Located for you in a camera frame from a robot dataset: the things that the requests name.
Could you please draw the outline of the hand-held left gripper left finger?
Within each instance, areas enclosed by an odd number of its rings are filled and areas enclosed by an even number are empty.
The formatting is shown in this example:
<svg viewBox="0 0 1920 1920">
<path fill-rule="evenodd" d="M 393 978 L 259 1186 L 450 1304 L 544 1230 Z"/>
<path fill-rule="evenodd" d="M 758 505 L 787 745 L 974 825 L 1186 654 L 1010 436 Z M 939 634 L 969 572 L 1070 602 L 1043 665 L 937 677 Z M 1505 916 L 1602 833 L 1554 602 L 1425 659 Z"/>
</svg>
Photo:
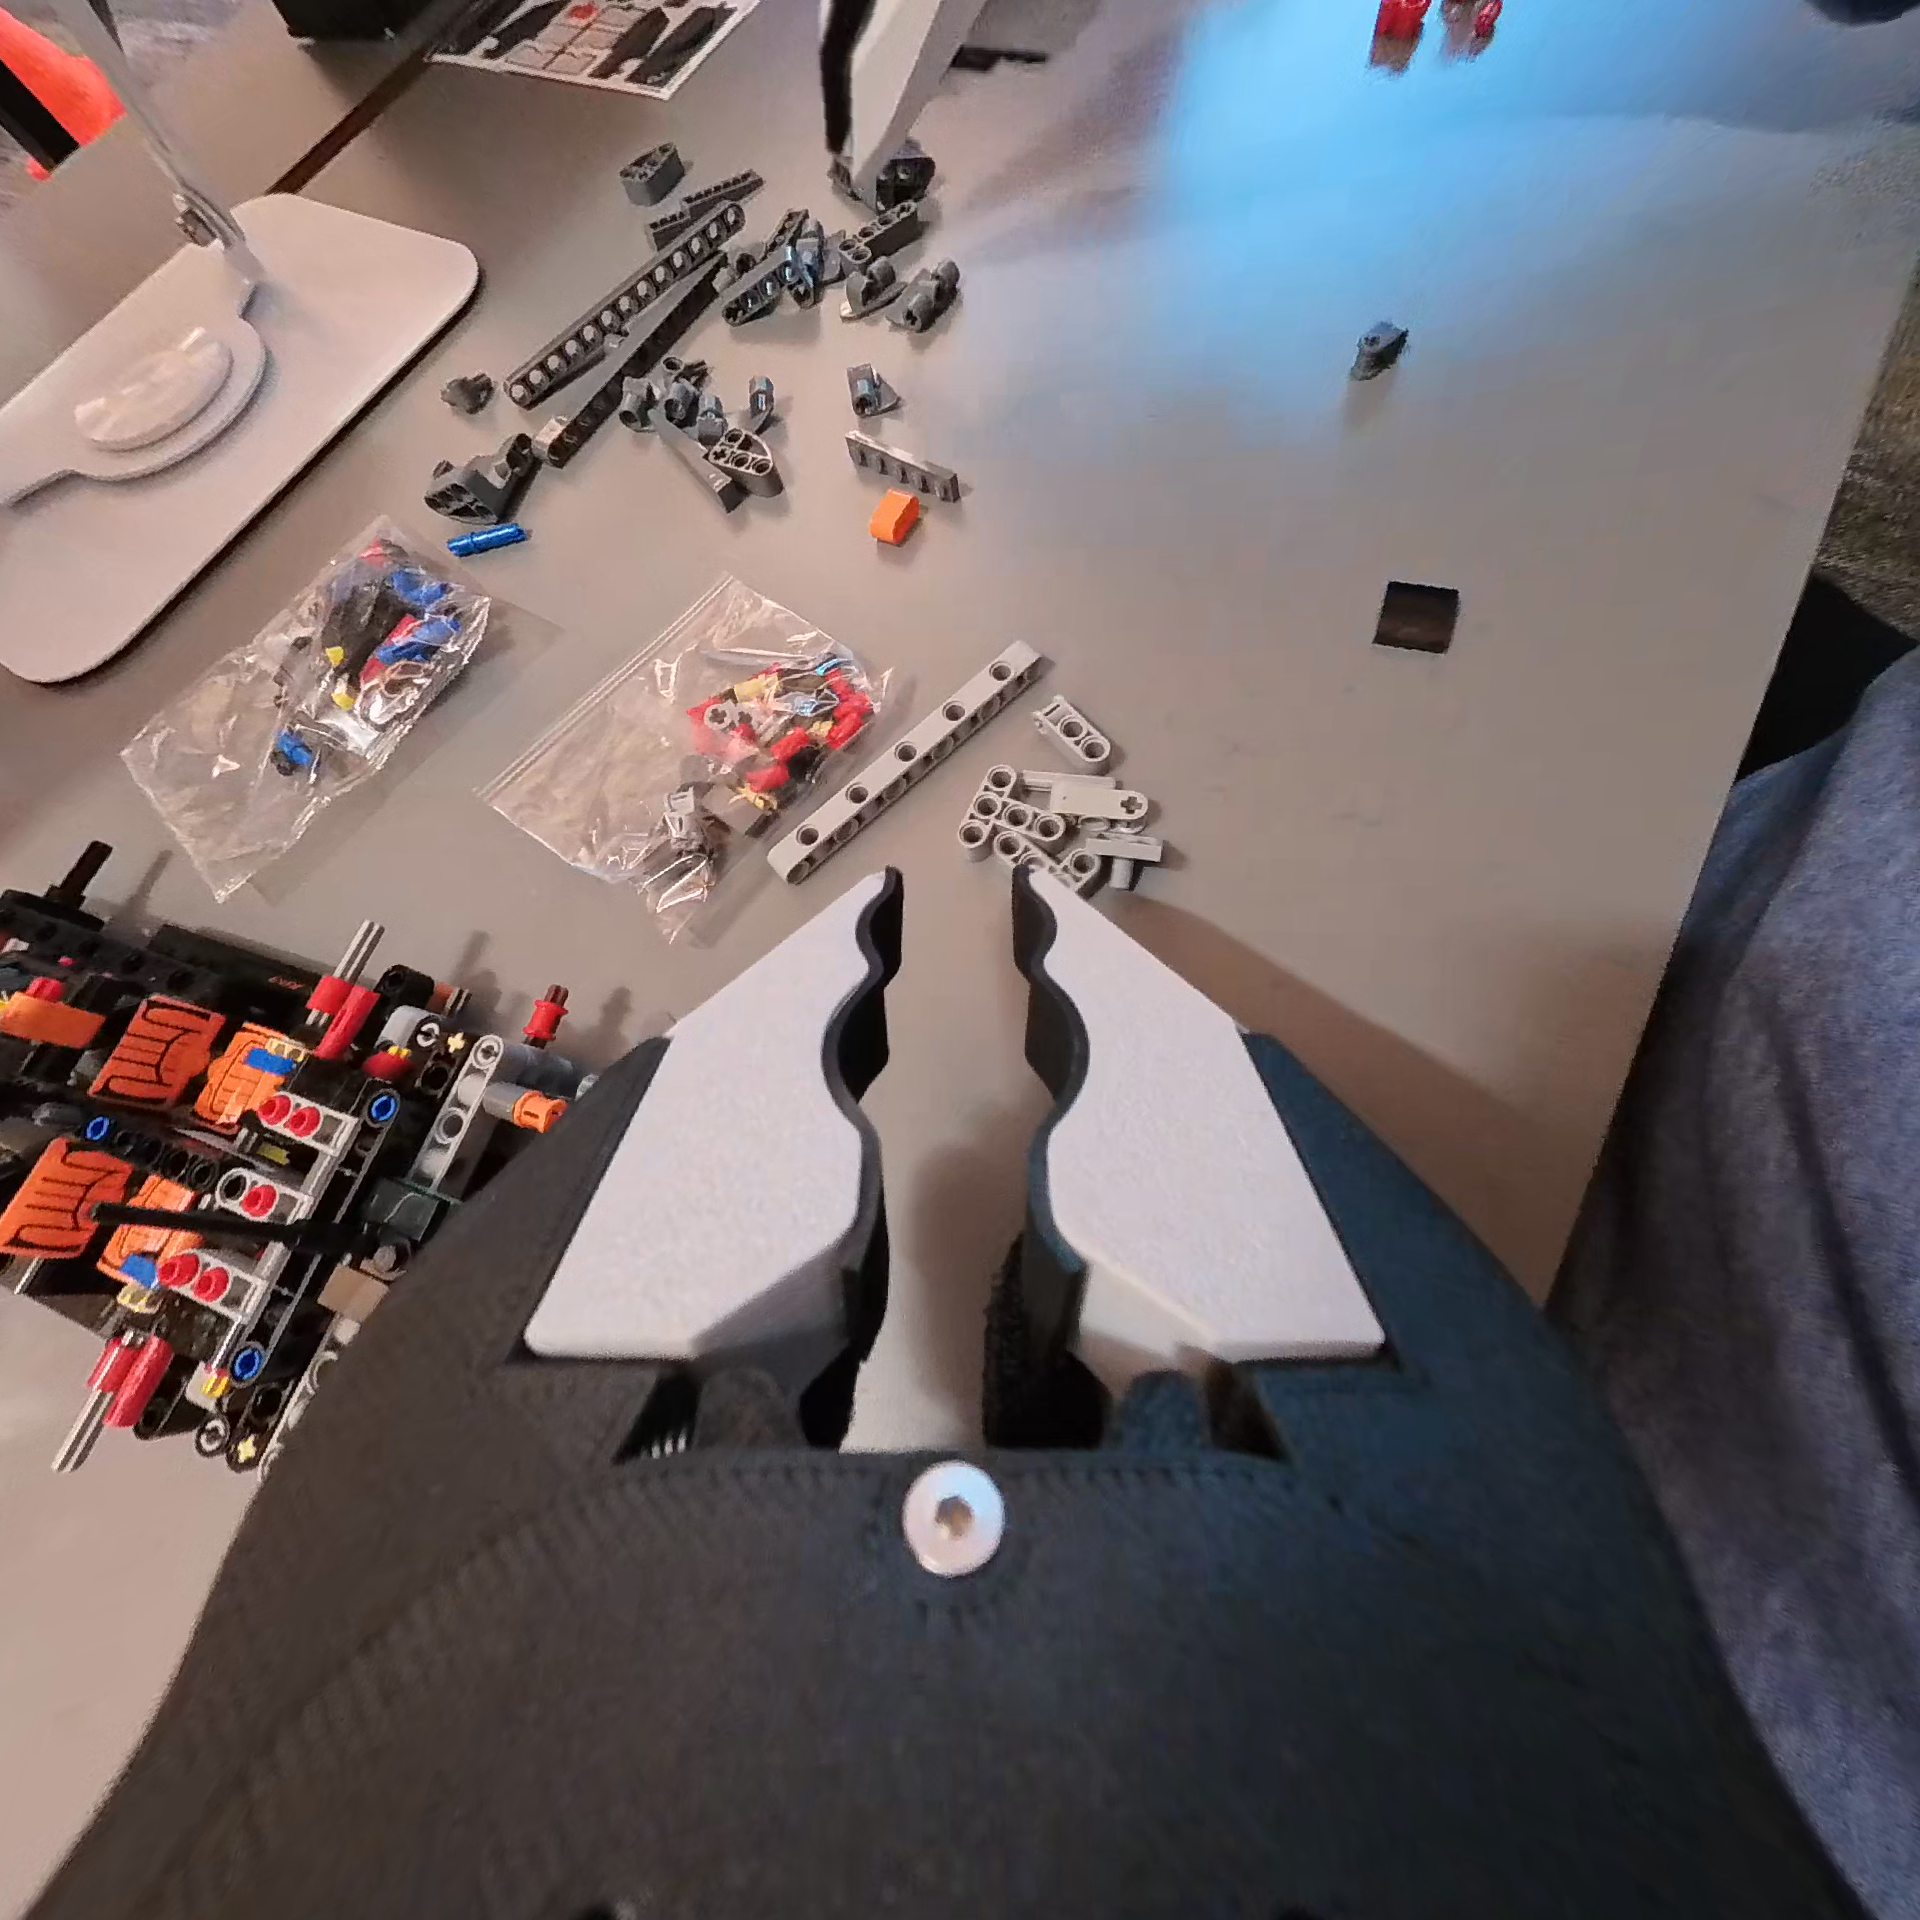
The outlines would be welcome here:
<svg viewBox="0 0 1920 1920">
<path fill-rule="evenodd" d="M 846 1443 L 890 1284 L 880 1140 L 898 869 L 855 883 L 679 1020 L 525 1331 L 543 1361 L 769 1373 Z"/>
</svg>

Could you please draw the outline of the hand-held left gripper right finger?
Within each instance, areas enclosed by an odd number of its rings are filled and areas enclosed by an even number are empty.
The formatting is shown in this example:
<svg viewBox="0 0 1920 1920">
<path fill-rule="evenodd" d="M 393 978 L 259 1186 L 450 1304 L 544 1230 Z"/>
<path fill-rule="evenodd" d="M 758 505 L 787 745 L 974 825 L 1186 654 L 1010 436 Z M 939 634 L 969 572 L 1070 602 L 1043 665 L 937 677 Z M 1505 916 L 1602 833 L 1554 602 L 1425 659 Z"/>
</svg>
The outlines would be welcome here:
<svg viewBox="0 0 1920 1920">
<path fill-rule="evenodd" d="M 1047 1113 L 990 1308 L 987 1443 L 1095 1446 L 1150 1377 L 1378 1361 L 1378 1313 L 1250 1034 L 1038 869 L 1014 881 L 1014 933 Z"/>
</svg>

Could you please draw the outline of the pile of grey lego pieces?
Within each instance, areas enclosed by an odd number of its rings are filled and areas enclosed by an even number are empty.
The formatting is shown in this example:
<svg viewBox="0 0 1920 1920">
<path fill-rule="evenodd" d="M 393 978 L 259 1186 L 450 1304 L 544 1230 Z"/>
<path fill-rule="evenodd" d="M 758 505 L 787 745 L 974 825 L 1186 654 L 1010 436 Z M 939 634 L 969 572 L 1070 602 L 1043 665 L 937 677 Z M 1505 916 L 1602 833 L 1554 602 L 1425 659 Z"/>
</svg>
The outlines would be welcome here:
<svg viewBox="0 0 1920 1920">
<path fill-rule="evenodd" d="M 935 177 L 931 155 L 905 149 L 880 169 L 877 211 L 850 232 L 823 228 L 807 209 L 789 211 L 776 232 L 760 242 L 749 240 L 745 224 L 727 262 L 712 276 L 701 276 L 690 288 L 673 294 L 663 309 L 643 321 L 638 341 L 613 344 L 602 364 L 546 395 L 538 408 L 522 410 L 533 413 L 554 404 L 583 378 L 598 378 L 593 392 L 571 410 L 539 424 L 533 441 L 543 464 L 569 464 L 617 417 L 632 424 L 643 420 L 641 387 L 651 373 L 666 368 L 666 358 L 701 316 L 719 312 L 729 326 L 745 326 L 769 318 L 784 299 L 811 304 L 835 283 L 853 285 L 862 282 L 864 288 L 880 294 L 878 267 L 893 265 L 894 256 L 922 235 L 923 203 Z"/>
</svg>

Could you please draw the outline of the cluster of light grey liftarms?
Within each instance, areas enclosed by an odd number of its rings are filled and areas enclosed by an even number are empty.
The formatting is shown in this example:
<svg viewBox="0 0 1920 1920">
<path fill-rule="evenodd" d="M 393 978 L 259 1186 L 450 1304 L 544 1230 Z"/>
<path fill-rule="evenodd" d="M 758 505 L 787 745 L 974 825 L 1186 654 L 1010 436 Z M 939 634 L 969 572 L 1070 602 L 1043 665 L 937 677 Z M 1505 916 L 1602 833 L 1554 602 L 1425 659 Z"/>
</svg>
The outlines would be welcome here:
<svg viewBox="0 0 1920 1920">
<path fill-rule="evenodd" d="M 955 844 L 974 861 L 1047 873 L 1082 899 L 1134 891 L 1166 861 L 1157 802 L 1118 780 L 1109 731 L 1063 694 L 1035 708 L 1032 725 L 1053 761 L 995 763 L 967 805 Z"/>
</svg>

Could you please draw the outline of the light grey long lego beam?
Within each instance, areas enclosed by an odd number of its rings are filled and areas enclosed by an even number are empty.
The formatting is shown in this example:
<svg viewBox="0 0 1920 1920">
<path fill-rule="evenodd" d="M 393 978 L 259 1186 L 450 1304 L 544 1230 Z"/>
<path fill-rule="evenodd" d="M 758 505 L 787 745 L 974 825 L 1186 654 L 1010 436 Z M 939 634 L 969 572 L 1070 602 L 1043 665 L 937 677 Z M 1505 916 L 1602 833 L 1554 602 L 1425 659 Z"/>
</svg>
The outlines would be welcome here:
<svg viewBox="0 0 1920 1920">
<path fill-rule="evenodd" d="M 1047 668 L 1045 656 L 1010 642 L 955 693 L 935 704 L 890 748 L 877 752 L 855 774 L 821 801 L 811 814 L 777 838 L 767 865 L 782 883 L 801 884 L 842 845 L 859 836 L 882 812 L 954 757 L 977 731 Z"/>
</svg>

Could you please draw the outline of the dark grey lego wedge plate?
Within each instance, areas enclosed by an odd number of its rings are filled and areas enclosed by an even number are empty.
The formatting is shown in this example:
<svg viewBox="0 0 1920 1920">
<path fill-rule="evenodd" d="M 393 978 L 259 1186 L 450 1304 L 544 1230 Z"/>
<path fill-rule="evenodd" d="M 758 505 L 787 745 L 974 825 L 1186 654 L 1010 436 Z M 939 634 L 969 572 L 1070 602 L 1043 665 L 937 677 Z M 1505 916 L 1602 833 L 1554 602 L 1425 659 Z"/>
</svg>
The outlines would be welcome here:
<svg viewBox="0 0 1920 1920">
<path fill-rule="evenodd" d="M 648 233 L 655 252 L 669 250 L 694 228 L 727 203 L 744 203 L 763 187 L 763 177 L 758 169 L 745 169 L 723 177 L 715 182 L 697 185 L 681 197 L 673 209 L 666 209 L 650 219 Z"/>
</svg>

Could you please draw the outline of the dark grey long lego beam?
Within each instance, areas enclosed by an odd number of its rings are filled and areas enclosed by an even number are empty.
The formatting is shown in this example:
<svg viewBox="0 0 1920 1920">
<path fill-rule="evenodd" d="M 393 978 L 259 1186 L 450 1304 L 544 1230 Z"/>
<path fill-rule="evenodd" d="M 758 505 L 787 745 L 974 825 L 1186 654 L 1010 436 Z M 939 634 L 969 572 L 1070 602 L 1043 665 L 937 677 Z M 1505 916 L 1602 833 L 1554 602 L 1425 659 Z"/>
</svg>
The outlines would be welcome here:
<svg viewBox="0 0 1920 1920">
<path fill-rule="evenodd" d="M 520 410 L 538 408 L 546 395 L 566 388 L 575 378 L 602 364 L 617 341 L 635 339 L 643 321 L 701 276 L 712 276 L 727 262 L 735 240 L 749 221 L 741 198 L 723 198 L 703 213 L 690 228 L 669 242 L 635 272 L 608 290 L 598 307 L 569 322 L 546 346 L 533 352 L 514 373 L 501 380 L 501 392 Z"/>
</svg>

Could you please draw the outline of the dark grey lego plate strip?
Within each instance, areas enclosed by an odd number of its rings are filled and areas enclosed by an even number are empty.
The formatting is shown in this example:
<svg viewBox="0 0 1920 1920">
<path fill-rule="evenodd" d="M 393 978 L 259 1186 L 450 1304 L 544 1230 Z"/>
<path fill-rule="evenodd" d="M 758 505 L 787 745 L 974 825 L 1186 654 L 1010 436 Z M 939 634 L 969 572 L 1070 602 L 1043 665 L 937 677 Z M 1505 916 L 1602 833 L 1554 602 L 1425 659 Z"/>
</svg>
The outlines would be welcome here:
<svg viewBox="0 0 1920 1920">
<path fill-rule="evenodd" d="M 926 462 L 859 430 L 846 433 L 846 448 L 858 472 L 882 480 L 890 490 L 942 502 L 959 502 L 965 493 L 952 466 Z"/>
</svg>

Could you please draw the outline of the partly built lego vehicle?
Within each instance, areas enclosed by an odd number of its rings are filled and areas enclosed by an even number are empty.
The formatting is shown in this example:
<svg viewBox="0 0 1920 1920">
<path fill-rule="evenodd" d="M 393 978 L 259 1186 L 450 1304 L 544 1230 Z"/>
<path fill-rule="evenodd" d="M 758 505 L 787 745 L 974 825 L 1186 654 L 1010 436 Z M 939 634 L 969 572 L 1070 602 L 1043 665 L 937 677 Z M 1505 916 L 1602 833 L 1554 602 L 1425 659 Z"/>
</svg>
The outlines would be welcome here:
<svg viewBox="0 0 1920 1920">
<path fill-rule="evenodd" d="M 98 1337 L 56 1472 L 185 1434 L 266 1477 L 360 1331 L 462 1202 L 593 1085 L 569 988 L 497 1032 L 474 996 L 159 923 L 125 938 L 89 844 L 2 896 L 2 1256 Z"/>
</svg>

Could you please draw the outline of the plastic bag of red pins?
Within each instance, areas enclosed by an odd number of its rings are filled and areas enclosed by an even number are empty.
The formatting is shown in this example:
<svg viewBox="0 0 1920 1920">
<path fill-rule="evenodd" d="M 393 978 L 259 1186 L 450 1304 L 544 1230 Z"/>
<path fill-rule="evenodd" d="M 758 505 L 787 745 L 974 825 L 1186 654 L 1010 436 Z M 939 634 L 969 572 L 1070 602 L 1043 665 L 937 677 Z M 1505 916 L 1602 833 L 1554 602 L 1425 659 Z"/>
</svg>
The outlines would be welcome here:
<svg viewBox="0 0 1920 1920">
<path fill-rule="evenodd" d="M 894 673 L 726 574 L 482 789 L 499 819 L 706 944 L 878 740 Z"/>
</svg>

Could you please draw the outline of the grey block with pin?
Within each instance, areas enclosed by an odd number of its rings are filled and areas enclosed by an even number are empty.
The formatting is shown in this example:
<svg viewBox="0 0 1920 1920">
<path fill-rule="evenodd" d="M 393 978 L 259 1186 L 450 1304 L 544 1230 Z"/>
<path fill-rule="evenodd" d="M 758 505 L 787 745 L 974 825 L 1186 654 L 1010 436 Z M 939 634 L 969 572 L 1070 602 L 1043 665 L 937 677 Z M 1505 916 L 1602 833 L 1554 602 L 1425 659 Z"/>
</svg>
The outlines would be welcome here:
<svg viewBox="0 0 1920 1920">
<path fill-rule="evenodd" d="M 423 505 L 459 526 L 505 523 L 514 520 L 539 466 L 533 436 L 512 434 L 467 464 L 441 462 L 427 480 Z"/>
</svg>

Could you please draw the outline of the plastic bag of blue pins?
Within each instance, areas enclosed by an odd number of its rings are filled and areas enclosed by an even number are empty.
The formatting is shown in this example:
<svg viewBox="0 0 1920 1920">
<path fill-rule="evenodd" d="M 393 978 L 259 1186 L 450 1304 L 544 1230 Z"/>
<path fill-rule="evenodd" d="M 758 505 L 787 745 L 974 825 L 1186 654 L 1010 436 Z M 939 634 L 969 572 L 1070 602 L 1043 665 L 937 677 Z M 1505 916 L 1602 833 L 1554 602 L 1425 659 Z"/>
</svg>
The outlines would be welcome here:
<svg viewBox="0 0 1920 1920">
<path fill-rule="evenodd" d="M 560 628 L 441 544 L 373 520 L 264 628 L 185 678 L 122 752 L 210 900 L 295 854 L 321 819 L 401 774 Z"/>
</svg>

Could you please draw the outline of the red and black object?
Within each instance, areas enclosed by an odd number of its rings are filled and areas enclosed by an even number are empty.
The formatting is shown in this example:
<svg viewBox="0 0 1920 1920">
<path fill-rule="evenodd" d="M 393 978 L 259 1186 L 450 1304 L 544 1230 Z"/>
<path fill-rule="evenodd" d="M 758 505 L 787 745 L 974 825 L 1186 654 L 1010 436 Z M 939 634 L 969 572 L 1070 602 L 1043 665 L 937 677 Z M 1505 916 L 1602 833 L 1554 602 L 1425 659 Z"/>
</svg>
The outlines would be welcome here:
<svg viewBox="0 0 1920 1920">
<path fill-rule="evenodd" d="M 125 117 L 95 61 L 2 8 L 2 132 L 31 179 L 47 181 Z"/>
</svg>

